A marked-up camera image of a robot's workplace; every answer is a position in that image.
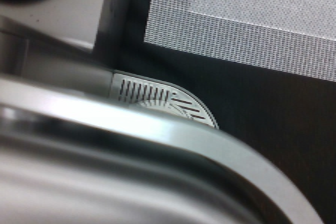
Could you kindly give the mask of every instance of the metal mesh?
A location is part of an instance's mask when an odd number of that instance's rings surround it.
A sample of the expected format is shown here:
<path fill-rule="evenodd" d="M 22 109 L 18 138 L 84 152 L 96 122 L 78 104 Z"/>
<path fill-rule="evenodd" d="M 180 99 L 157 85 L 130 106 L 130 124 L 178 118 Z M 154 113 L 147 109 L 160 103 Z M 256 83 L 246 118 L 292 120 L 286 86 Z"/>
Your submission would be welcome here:
<path fill-rule="evenodd" d="M 336 81 L 331 0 L 151 0 L 145 42 Z"/>

